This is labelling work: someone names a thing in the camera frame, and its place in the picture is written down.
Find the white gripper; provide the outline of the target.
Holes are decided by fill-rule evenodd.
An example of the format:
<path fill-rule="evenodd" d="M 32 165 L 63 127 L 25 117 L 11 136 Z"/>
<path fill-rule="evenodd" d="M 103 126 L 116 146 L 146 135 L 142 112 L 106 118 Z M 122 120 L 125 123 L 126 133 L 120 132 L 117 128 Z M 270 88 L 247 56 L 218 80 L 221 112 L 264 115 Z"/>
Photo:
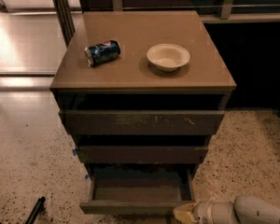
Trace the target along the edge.
<path fill-rule="evenodd" d="M 235 224 L 232 203 L 201 202 L 179 205 L 174 216 L 183 224 Z"/>

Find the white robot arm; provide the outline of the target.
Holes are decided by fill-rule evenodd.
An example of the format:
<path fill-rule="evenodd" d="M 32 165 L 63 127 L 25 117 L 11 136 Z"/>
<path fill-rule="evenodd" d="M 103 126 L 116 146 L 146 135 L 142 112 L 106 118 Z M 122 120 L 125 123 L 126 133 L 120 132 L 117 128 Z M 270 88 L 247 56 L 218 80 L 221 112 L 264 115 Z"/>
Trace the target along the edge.
<path fill-rule="evenodd" d="M 183 224 L 280 224 L 280 208 L 250 195 L 233 202 L 200 202 L 174 209 Z"/>

